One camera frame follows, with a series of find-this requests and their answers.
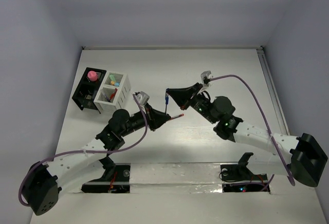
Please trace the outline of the red gel pen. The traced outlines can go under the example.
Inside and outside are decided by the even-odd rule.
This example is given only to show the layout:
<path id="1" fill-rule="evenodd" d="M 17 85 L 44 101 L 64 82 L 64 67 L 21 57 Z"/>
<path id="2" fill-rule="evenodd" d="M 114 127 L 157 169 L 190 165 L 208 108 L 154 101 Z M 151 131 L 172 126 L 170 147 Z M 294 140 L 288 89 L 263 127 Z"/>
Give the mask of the red gel pen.
<path id="1" fill-rule="evenodd" d="M 118 89 L 115 88 L 114 91 L 113 91 L 113 93 L 110 95 L 110 98 L 109 98 L 109 99 L 110 99 L 111 102 L 113 102 L 113 100 L 114 100 L 114 98 L 115 98 L 115 95 L 116 95 L 117 91 L 118 91 Z"/>

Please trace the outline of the green highlighter marker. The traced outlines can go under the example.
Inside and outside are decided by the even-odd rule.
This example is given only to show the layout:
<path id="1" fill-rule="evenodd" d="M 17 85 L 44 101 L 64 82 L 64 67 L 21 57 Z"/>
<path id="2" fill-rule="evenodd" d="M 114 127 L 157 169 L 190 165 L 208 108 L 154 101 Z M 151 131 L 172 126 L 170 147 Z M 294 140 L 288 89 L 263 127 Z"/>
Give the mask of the green highlighter marker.
<path id="1" fill-rule="evenodd" d="M 110 74 L 109 78 L 111 81 L 116 82 L 115 76 L 113 74 Z"/>

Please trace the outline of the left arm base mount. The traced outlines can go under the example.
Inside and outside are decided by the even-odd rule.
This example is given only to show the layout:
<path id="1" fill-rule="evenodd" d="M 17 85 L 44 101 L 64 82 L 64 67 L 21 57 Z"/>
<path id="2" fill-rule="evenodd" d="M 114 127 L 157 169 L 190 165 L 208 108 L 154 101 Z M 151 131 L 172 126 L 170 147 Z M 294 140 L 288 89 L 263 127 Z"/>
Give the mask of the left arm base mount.
<path id="1" fill-rule="evenodd" d="M 130 192 L 130 164 L 116 165 L 113 175 L 89 181 L 82 185 L 83 193 L 112 193 L 121 194 Z"/>

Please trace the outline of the blue gel pen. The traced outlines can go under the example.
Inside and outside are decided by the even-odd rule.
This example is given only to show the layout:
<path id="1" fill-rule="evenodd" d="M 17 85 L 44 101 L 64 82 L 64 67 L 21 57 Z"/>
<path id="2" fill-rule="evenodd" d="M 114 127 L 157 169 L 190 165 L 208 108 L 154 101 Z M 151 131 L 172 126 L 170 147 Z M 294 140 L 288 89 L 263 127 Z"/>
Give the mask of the blue gel pen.
<path id="1" fill-rule="evenodd" d="M 169 96 L 166 96 L 165 97 L 165 110 L 164 110 L 165 114 L 167 114 L 168 103 L 169 103 Z"/>

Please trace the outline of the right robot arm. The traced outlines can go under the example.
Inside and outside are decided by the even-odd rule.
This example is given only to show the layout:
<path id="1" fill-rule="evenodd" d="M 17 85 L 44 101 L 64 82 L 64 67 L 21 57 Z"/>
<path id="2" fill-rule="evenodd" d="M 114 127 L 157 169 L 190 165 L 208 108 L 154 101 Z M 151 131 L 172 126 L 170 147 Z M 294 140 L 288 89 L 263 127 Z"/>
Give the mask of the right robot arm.
<path id="1" fill-rule="evenodd" d="M 168 88 L 166 94 L 182 110 L 191 107 L 207 121 L 215 124 L 214 132 L 223 140 L 247 144 L 269 153 L 262 161 L 253 152 L 245 152 L 238 162 L 221 167 L 221 179 L 227 182 L 250 180 L 258 174 L 292 176 L 297 182 L 317 187 L 328 157 L 309 134 L 288 136 L 272 133 L 234 116 L 235 107 L 224 96 L 213 101 L 203 86 L 196 83 L 187 88 Z"/>

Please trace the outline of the dark red ink pen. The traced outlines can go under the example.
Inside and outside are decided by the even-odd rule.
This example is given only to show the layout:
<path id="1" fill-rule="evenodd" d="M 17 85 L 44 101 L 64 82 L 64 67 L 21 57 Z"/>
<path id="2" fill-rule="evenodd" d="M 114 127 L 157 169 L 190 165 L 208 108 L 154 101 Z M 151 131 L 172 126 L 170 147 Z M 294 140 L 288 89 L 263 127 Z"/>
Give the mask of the dark red ink pen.
<path id="1" fill-rule="evenodd" d="M 170 120 L 178 119 L 178 118 L 181 118 L 181 117 L 183 117 L 183 116 L 184 116 L 184 114 L 180 114 L 180 115 L 177 115 L 177 116 L 173 116 L 173 117 L 171 117 Z"/>

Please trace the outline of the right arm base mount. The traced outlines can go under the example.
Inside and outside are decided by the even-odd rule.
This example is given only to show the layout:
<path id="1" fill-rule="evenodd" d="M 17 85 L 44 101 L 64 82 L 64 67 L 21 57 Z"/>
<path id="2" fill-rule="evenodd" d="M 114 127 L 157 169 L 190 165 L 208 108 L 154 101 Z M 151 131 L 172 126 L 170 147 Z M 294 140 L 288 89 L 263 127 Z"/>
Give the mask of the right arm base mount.
<path id="1" fill-rule="evenodd" d="M 254 174 L 247 168 L 253 153 L 244 153 L 236 163 L 221 164 L 219 179 L 224 193 L 267 192 L 270 186 L 266 174 Z"/>

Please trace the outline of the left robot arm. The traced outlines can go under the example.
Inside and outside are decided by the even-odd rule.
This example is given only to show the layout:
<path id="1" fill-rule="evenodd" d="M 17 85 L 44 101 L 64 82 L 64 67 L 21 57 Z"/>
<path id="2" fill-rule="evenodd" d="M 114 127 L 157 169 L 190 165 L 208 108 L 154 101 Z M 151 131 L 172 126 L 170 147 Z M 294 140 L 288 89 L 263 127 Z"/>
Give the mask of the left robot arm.
<path id="1" fill-rule="evenodd" d="M 40 216 L 68 191 L 97 178 L 112 179 L 116 165 L 109 156 L 125 150 L 123 138 L 140 129 L 155 131 L 170 119 L 148 104 L 133 115 L 125 109 L 116 110 L 105 128 L 82 148 L 33 164 L 20 185 L 20 203 Z"/>

